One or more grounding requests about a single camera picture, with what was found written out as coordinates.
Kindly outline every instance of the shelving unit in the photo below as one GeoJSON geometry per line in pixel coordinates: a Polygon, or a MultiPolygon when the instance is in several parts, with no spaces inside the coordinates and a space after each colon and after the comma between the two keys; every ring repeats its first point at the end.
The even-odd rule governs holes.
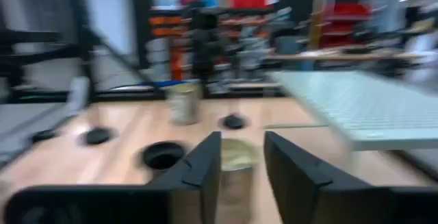
{"type": "Polygon", "coordinates": [[[359,45],[351,38],[353,27],[369,21],[372,8],[368,0],[334,0],[322,14],[320,47],[359,45]]]}
{"type": "MultiPolygon", "coordinates": [[[[149,42],[156,39],[157,36],[154,34],[154,29],[165,27],[170,28],[171,26],[156,25],[151,24],[151,17],[156,16],[181,16],[181,10],[154,10],[154,0],[131,0],[133,7],[133,31],[135,35],[136,43],[136,55],[138,57],[138,68],[139,69],[149,69],[153,65],[153,60],[158,52],[150,48],[149,42]]],[[[229,14],[230,18],[245,18],[247,16],[265,16],[268,14],[276,13],[276,11],[291,7],[290,21],[298,24],[301,21],[306,21],[312,12],[312,2],[313,0],[279,0],[278,2],[272,4],[268,8],[256,8],[256,7],[245,7],[245,8],[230,8],[225,12],[229,14]]],[[[230,23],[227,27],[232,30],[237,30],[239,25],[237,23],[230,23]]],[[[165,29],[165,34],[173,32],[173,30],[165,29]]],[[[260,34],[260,36],[268,36],[266,33],[260,34]]]]}
{"type": "MultiPolygon", "coordinates": [[[[243,26],[260,25],[267,22],[265,18],[248,18],[251,16],[265,16],[273,12],[273,9],[228,9],[224,10],[231,18],[220,21],[220,26],[224,29],[230,39],[237,40],[243,26]]],[[[178,43],[178,39],[188,31],[187,24],[190,19],[182,18],[182,10],[151,10],[149,15],[149,25],[153,38],[167,38],[169,60],[161,64],[168,65],[170,78],[172,80],[182,80],[184,78],[183,54],[190,51],[178,43]]],[[[268,38],[267,31],[260,31],[258,37],[268,38]]]]}

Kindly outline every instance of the perforated board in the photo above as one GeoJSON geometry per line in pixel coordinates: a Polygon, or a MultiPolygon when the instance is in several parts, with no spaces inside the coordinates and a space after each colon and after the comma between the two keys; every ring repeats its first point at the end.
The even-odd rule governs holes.
{"type": "Polygon", "coordinates": [[[433,93],[358,71],[270,76],[346,137],[352,150],[438,147],[438,96],[433,93]]]}

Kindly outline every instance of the tin can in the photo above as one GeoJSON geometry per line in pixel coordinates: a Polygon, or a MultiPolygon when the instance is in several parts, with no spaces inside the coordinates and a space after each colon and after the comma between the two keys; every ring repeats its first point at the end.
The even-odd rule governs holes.
{"type": "Polygon", "coordinates": [[[246,224],[252,216],[255,150],[236,139],[222,140],[217,224],[246,224]]]}
{"type": "Polygon", "coordinates": [[[198,84],[177,84],[168,88],[168,100],[172,122],[176,125],[191,125],[198,122],[198,84]]]}

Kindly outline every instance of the wooden tabletop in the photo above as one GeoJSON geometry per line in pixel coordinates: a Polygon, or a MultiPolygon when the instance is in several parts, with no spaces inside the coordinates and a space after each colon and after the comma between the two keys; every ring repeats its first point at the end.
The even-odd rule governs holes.
{"type": "MultiPolygon", "coordinates": [[[[293,99],[223,99],[201,102],[201,121],[189,126],[170,122],[170,110],[164,101],[99,104],[101,121],[118,136],[95,147],[80,143],[78,135],[86,130],[86,116],[69,123],[62,136],[42,142],[32,151],[0,172],[0,181],[8,192],[41,184],[145,184],[150,175],[138,167],[139,150],[161,140],[181,140],[195,147],[212,131],[223,138],[239,138],[258,151],[259,166],[255,175],[253,223],[281,223],[263,163],[264,125],[279,123],[317,123],[293,99]],[[229,104],[237,102],[246,119],[245,129],[229,131],[219,120],[229,114],[229,104]]],[[[322,159],[342,165],[343,143],[326,127],[273,130],[322,159]]],[[[375,185],[431,185],[432,182],[386,153],[366,151],[359,154],[356,176],[375,185]]]]}

